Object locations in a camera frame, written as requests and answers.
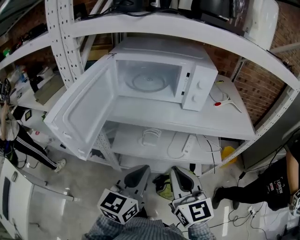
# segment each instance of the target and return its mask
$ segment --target striped pants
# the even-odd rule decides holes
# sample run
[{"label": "striped pants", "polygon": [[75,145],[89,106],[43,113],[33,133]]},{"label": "striped pants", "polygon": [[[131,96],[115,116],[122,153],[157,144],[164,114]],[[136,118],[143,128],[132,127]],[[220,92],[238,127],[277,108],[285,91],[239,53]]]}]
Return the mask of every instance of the striped pants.
[{"label": "striped pants", "polygon": [[19,129],[19,133],[14,140],[14,148],[22,153],[32,156],[37,161],[50,167],[52,170],[55,170],[57,164],[47,157],[44,149],[32,140],[21,125],[19,126]]}]

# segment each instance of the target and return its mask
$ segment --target open microwave door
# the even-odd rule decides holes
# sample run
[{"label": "open microwave door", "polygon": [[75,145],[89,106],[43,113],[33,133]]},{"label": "open microwave door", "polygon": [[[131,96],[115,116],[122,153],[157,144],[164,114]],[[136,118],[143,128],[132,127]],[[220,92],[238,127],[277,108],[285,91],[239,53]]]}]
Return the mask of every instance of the open microwave door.
[{"label": "open microwave door", "polygon": [[45,118],[52,132],[86,160],[118,96],[115,61],[106,55],[64,93]]}]

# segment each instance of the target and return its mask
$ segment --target black shoe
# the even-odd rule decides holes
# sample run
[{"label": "black shoe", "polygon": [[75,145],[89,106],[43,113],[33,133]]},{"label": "black shoe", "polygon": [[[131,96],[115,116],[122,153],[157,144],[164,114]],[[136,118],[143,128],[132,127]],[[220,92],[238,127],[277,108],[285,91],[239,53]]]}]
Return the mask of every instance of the black shoe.
[{"label": "black shoe", "polygon": [[237,210],[239,208],[240,202],[233,201],[232,202],[232,208],[233,210]]},{"label": "black shoe", "polygon": [[217,209],[220,202],[223,200],[223,198],[220,196],[220,189],[223,187],[218,187],[215,189],[214,196],[212,197],[211,200],[211,205],[213,209]]}]

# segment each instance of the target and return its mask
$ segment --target white microwave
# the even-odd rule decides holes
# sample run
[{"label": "white microwave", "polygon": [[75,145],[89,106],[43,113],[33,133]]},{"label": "white microwave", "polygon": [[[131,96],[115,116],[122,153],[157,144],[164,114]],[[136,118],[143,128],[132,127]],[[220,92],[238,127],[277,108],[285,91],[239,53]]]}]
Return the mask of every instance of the white microwave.
[{"label": "white microwave", "polygon": [[200,111],[218,71],[205,50],[179,41],[128,37],[113,54],[119,95]]},{"label": "white microwave", "polygon": [[69,150],[86,160],[120,95],[200,111],[217,73],[200,46],[127,38],[68,88],[44,122]]}]

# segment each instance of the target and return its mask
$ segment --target person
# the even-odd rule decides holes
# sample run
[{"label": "person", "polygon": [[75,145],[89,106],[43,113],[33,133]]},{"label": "person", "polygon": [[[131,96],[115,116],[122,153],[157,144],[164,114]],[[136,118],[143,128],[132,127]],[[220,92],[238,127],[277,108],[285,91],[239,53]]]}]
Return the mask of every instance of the person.
[{"label": "person", "polygon": [[56,173],[66,165],[66,160],[64,158],[55,163],[47,157],[45,150],[32,140],[25,129],[13,117],[6,101],[4,101],[4,106],[1,109],[0,135],[0,139],[3,142],[9,141],[10,146],[14,149],[32,156]]},{"label": "person", "polygon": [[249,204],[267,202],[273,211],[287,207],[299,189],[299,161],[300,141],[295,141],[284,158],[271,164],[246,187],[216,188],[213,209],[217,209],[223,199]]},{"label": "person", "polygon": [[[191,240],[216,240],[207,223],[188,228]],[[165,226],[162,220],[133,217],[125,225],[100,216],[82,240],[185,240],[174,224]]]}]

